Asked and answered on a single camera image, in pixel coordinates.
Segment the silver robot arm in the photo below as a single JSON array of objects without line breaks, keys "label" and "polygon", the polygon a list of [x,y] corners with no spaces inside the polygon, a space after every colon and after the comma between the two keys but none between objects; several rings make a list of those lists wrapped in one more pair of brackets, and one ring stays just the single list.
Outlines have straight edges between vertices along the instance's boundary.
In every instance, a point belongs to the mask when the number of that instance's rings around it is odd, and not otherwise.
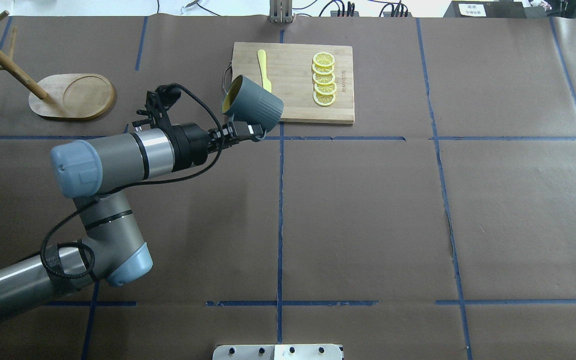
[{"label": "silver robot arm", "polygon": [[48,231],[37,253],[0,269],[0,323],[96,281],[121,287],[148,273],[153,259],[123,190],[158,185],[158,176],[262,141],[273,127],[234,116],[210,130],[154,120],[148,130],[55,146],[55,179],[76,209]]}]

